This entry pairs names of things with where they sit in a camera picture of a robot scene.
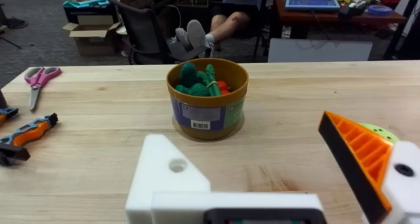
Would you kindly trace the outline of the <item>white orange left gripper right finger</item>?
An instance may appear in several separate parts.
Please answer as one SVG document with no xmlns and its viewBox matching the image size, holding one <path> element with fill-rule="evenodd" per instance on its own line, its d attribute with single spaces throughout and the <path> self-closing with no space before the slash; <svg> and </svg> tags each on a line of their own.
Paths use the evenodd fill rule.
<svg viewBox="0 0 420 224">
<path fill-rule="evenodd" d="M 419 224 L 419 147 L 325 111 L 318 131 L 362 209 L 364 223 Z"/>
</svg>

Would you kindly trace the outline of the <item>bare white left gripper left finger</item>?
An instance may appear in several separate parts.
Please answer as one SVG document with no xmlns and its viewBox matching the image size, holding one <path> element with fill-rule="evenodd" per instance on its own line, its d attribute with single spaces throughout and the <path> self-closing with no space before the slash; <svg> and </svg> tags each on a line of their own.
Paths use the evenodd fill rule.
<svg viewBox="0 0 420 224">
<path fill-rule="evenodd" d="M 155 192 L 209 192 L 209 180 L 164 135 L 145 137 L 125 204 L 129 223 L 152 222 Z"/>
</svg>

